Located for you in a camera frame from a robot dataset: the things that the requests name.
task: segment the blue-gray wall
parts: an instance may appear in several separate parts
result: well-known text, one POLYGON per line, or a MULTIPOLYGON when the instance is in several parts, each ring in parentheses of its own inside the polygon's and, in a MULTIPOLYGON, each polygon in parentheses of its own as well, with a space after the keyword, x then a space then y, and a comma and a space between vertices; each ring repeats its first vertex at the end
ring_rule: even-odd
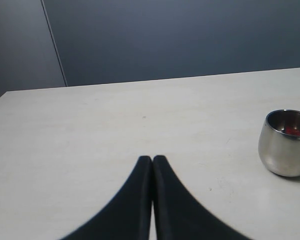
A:
POLYGON ((0 0, 0 96, 64 87, 40 0, 0 0))
POLYGON ((300 0, 44 0, 70 86, 300 67, 300 0))

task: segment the cup rim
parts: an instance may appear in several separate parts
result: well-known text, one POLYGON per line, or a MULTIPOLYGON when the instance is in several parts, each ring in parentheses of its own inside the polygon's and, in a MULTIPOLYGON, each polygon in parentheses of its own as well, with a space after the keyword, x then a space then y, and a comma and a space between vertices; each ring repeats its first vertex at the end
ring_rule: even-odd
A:
POLYGON ((293 135, 293 134, 288 134, 288 133, 285 133, 285 132, 282 132, 282 131, 279 131, 277 129, 275 129, 274 127, 272 127, 268 121, 268 118, 270 115, 274 114, 274 113, 277 113, 277 112, 295 112, 295 113, 299 113, 300 114, 300 111, 298 110, 293 110, 293 109, 278 109, 278 110, 274 110, 274 111, 271 111, 267 114, 267 116, 265 117, 265 122, 266 124, 274 131, 276 131, 277 133, 280 133, 282 135, 285 135, 285 136, 289 136, 289 137, 295 137, 295 138, 298 138, 300 139, 300 136, 296 136, 296 135, 293 135))

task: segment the table surface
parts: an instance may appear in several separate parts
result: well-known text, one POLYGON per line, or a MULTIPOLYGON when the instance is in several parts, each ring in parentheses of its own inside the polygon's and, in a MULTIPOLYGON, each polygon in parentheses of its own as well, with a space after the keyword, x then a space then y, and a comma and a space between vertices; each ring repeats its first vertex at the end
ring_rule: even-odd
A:
POLYGON ((278 177, 258 156, 276 109, 300 110, 300 68, 7 92, 0 239, 63 237, 107 204, 138 156, 158 154, 236 230, 300 239, 300 177, 278 177))

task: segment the stainless steel cup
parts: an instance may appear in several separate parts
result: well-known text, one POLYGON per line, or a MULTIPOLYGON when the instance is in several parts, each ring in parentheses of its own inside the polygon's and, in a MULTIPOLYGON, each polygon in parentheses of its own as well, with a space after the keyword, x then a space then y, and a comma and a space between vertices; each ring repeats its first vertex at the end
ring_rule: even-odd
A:
POLYGON ((258 151, 271 172, 285 177, 300 176, 300 111, 270 112, 263 124, 258 151))

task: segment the black curved object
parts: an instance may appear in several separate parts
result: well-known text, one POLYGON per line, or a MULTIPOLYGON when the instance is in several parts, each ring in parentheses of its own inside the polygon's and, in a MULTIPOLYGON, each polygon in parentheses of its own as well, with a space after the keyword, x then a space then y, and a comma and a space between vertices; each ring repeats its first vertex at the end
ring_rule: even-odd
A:
POLYGON ((247 240, 206 210, 183 186, 165 156, 153 160, 158 240, 247 240))
POLYGON ((151 219, 152 160, 139 157, 114 198, 83 226, 62 240, 147 240, 151 219))

